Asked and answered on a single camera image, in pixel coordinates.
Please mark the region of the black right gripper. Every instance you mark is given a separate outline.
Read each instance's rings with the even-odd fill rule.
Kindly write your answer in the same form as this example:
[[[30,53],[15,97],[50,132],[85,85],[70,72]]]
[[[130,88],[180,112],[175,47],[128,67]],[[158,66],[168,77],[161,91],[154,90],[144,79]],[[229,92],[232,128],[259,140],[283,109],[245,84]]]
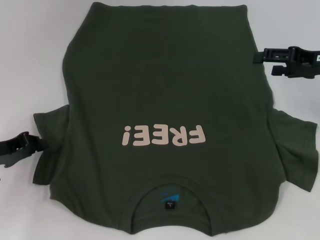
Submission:
[[[286,63],[286,66],[272,67],[272,76],[287,76],[288,78],[314,78],[320,74],[320,51],[310,51],[297,46],[288,49],[265,48],[256,52],[253,63]]]

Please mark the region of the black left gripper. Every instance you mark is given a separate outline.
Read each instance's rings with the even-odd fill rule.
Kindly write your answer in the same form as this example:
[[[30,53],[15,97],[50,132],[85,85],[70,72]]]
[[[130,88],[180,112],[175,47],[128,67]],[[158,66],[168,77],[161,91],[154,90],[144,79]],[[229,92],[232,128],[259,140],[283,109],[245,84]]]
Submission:
[[[4,165],[5,168],[12,167],[30,157],[32,152],[41,152],[48,147],[45,139],[31,135],[28,131],[22,132],[15,138],[0,142],[0,165]]]

